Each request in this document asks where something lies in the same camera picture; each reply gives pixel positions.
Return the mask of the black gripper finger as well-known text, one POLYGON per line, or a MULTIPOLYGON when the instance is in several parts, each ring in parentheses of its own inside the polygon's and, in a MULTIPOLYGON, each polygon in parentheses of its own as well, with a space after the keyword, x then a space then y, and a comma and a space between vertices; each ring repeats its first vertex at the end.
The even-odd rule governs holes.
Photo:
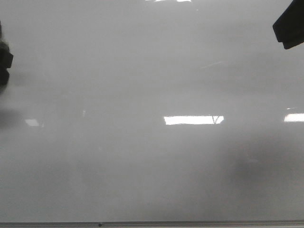
POLYGON ((284 49, 304 42, 304 1, 293 0, 273 24, 276 39, 284 49))

